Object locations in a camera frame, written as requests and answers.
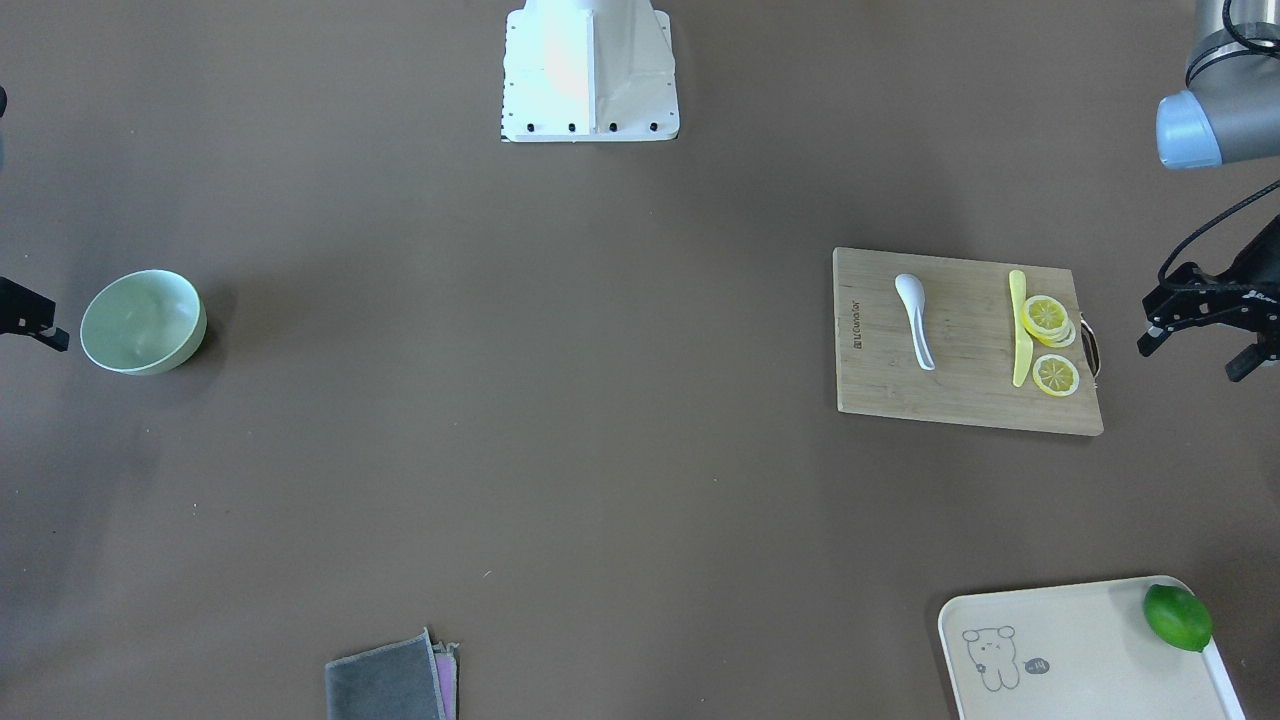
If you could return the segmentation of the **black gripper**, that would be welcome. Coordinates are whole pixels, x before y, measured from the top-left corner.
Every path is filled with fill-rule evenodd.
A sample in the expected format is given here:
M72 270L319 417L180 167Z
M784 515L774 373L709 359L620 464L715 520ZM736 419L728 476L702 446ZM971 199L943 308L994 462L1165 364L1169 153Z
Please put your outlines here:
M1275 364L1279 355L1279 219L1275 217L1219 274L1196 263L1158 273L1157 286L1142 300L1148 328L1137 341L1148 357L1171 334L1197 327L1225 325L1254 334L1225 365L1231 382Z

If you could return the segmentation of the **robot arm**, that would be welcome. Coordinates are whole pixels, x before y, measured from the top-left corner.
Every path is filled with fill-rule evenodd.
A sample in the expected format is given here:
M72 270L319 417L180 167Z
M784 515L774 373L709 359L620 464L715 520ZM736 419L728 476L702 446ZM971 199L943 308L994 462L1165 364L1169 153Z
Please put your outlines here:
M1189 170L1279 154L1279 10L1275 1L1199 1L1196 46L1185 68L1185 88L1164 97L1156 113L1158 158L1167 169ZM1233 204L1193 231L1157 270L1157 284L1142 306L1147 332L1142 356L1174 333L1226 325L1254 334L1225 366L1231 382L1277 363L1279 220L1272 219L1220 273L1196 263L1176 265L1196 240L1230 215L1277 191L1277 182Z

